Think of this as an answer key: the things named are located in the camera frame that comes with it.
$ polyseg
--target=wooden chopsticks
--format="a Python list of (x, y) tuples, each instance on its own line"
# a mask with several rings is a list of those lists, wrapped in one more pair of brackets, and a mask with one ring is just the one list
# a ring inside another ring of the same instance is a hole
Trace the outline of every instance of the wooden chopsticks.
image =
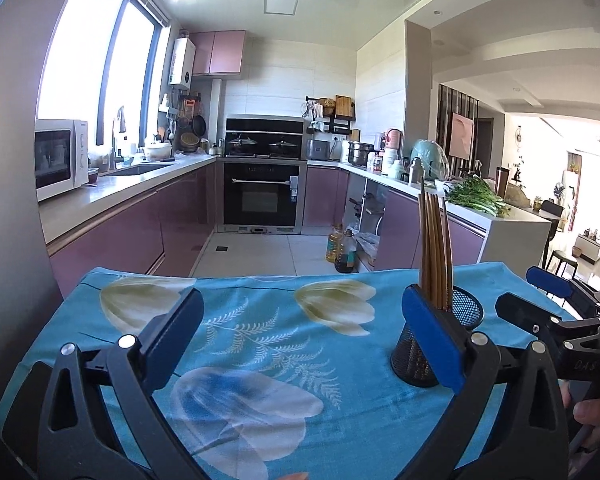
[(438, 196), (427, 193), (424, 182), (421, 182), (418, 206), (422, 246), (419, 285), (429, 303), (436, 308), (450, 310), (454, 284), (445, 200), (442, 200), (441, 218)]

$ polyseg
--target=microwave oven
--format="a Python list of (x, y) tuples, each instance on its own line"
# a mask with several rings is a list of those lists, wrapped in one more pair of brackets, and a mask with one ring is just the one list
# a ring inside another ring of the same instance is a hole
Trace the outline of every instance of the microwave oven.
[(38, 202), (86, 184), (87, 122), (36, 120), (34, 161)]

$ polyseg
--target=sink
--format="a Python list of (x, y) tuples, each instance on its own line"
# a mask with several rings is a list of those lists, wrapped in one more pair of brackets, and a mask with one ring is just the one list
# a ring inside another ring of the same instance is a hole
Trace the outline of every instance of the sink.
[(174, 164), (175, 162), (144, 162), (136, 166), (129, 166), (128, 168), (121, 168), (119, 170), (111, 171), (110, 173), (102, 176), (142, 175), (151, 171), (161, 170), (162, 168), (168, 168)]

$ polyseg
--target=blue tablecloth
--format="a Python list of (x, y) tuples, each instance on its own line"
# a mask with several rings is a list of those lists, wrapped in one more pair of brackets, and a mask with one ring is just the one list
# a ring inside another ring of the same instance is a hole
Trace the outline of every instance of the blue tablecloth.
[[(403, 383), (389, 365), (404, 325), (400, 299), (417, 279), (417, 270), (196, 280), (94, 269), (14, 372), (0, 403), (0, 431), (36, 361), (52, 365), (67, 341), (89, 350), (138, 333), (195, 286), (204, 321), (154, 399), (211, 478), (392, 479), (452, 397), (442, 386)], [(497, 344), (522, 348), (533, 339), (496, 316), (504, 292), (568, 317), (503, 264), (456, 267), (454, 282), (482, 303), (478, 330)], [(494, 388), (463, 463), (479, 455), (503, 391)], [(104, 395), (123, 447), (144, 463), (110, 388)]]

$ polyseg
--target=green vegetable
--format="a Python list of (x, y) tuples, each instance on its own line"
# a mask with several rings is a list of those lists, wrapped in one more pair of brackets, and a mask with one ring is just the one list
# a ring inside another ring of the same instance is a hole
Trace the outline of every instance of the green vegetable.
[(504, 201), (477, 176), (471, 176), (457, 184), (447, 193), (446, 199), (452, 204), (469, 207), (491, 216), (503, 217), (510, 211)]

